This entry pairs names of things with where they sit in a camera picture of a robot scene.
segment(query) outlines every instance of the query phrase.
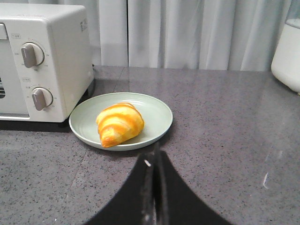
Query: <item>white appliance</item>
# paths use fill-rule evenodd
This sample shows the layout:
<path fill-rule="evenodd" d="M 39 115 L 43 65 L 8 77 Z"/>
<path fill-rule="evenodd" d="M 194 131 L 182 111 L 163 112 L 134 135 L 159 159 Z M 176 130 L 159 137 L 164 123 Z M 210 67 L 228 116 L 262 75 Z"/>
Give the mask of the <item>white appliance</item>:
<path fill-rule="evenodd" d="M 0 120 L 63 122 L 92 80 L 83 6 L 0 3 Z"/>
<path fill-rule="evenodd" d="M 293 0 L 272 61 L 274 76 L 300 93 L 300 1 Z"/>

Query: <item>croissant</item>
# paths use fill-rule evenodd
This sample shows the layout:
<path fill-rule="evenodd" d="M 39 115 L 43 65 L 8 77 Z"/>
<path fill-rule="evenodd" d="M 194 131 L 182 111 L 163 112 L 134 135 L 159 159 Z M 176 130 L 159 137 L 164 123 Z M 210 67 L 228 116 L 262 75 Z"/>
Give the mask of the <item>croissant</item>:
<path fill-rule="evenodd" d="M 101 145 L 109 148 L 138 136 L 144 120 L 130 103 L 120 102 L 104 109 L 96 118 Z"/>

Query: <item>toaster oven door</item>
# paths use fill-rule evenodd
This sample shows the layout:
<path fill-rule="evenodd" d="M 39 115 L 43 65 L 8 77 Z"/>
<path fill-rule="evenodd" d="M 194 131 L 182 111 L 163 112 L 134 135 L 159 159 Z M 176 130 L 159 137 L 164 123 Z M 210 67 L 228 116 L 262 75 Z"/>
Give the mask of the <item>toaster oven door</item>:
<path fill-rule="evenodd" d="M 28 117 L 20 79 L 7 35 L 0 35 L 0 120 Z"/>

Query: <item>knob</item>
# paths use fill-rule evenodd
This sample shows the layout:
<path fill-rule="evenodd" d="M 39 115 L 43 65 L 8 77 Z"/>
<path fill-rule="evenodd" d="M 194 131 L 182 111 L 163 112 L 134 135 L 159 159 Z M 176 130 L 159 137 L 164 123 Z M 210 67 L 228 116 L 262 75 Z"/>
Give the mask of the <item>knob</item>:
<path fill-rule="evenodd" d="M 44 61 L 44 52 L 36 44 L 28 42 L 22 45 L 21 53 L 27 68 L 37 66 Z"/>
<path fill-rule="evenodd" d="M 35 88 L 31 92 L 32 100 L 38 111 L 41 111 L 45 107 L 51 105 L 53 96 L 50 91 L 45 88 Z"/>

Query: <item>oven window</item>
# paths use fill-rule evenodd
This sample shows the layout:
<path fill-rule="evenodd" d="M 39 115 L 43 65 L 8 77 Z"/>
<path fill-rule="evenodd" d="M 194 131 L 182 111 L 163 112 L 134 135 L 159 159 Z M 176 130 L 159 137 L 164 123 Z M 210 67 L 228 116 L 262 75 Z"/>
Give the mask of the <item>oven window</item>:
<path fill-rule="evenodd" d="M 0 98 L 4 98 L 4 97 L 5 97 L 5 91 L 4 91 L 2 80 L 1 80 L 1 77 L 0 77 Z"/>

